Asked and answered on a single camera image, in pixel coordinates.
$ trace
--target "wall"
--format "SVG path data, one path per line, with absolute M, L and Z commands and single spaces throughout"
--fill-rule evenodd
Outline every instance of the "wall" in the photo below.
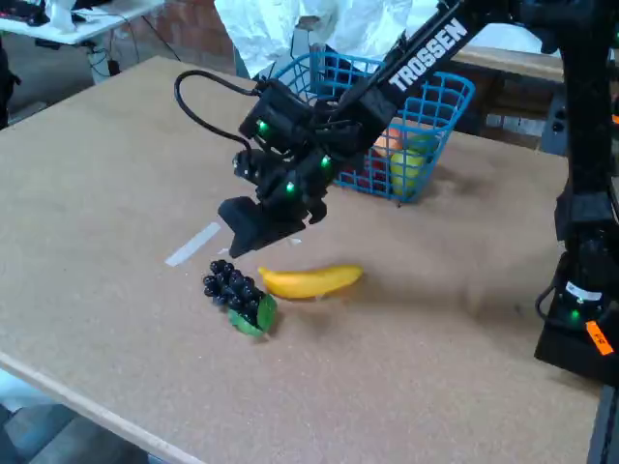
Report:
M 214 0 L 168 0 L 162 11 L 146 16 L 181 59 L 188 63 L 234 73 L 234 46 L 215 10 Z M 132 21 L 140 61 L 153 55 L 172 57 L 141 18 Z M 125 26 L 114 33 L 112 56 L 122 68 L 135 63 L 133 37 Z

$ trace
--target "bunch of grapes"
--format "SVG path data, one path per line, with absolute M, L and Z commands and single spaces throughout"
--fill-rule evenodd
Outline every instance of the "bunch of grapes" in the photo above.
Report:
M 212 297 L 217 306 L 228 305 L 258 327 L 258 307 L 265 294 L 255 287 L 253 279 L 243 276 L 232 263 L 223 259 L 211 263 L 211 272 L 203 279 L 204 295 Z

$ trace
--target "white label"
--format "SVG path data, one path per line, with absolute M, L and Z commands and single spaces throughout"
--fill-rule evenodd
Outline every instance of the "white label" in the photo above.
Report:
M 587 292 L 586 290 L 581 289 L 580 287 L 575 286 L 573 283 L 568 282 L 565 289 L 581 300 L 585 302 L 598 302 L 602 299 L 602 294 L 598 292 Z
M 389 83 L 395 85 L 401 92 L 413 85 L 419 77 L 424 75 L 441 56 L 454 47 L 468 34 L 468 31 L 457 19 L 445 24 L 436 35 L 420 48 L 416 56 L 413 56 L 407 65 L 400 68 L 389 79 Z

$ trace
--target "white tape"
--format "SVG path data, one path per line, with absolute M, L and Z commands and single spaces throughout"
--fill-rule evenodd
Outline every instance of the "white tape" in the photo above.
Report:
M 173 268 L 187 261 L 187 259 L 203 247 L 204 244 L 215 237 L 215 234 L 217 234 L 220 229 L 221 227 L 219 224 L 211 222 L 201 232 L 198 232 L 195 237 L 174 251 L 174 253 L 165 260 L 165 264 Z
M 585 302 L 598 302 L 602 299 L 602 294 L 598 292 L 587 292 L 586 290 L 581 289 L 580 287 L 575 286 L 573 283 L 568 282 L 565 289 L 581 300 Z

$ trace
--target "green apple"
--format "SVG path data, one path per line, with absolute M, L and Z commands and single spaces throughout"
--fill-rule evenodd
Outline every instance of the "green apple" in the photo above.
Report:
M 415 150 L 422 155 L 431 155 L 438 149 L 440 143 L 440 138 L 436 135 L 420 133 L 409 136 L 406 140 L 405 148 Z
M 391 157 L 391 185 L 394 194 L 406 198 L 415 190 L 417 177 L 426 164 L 426 157 L 418 151 L 396 152 Z

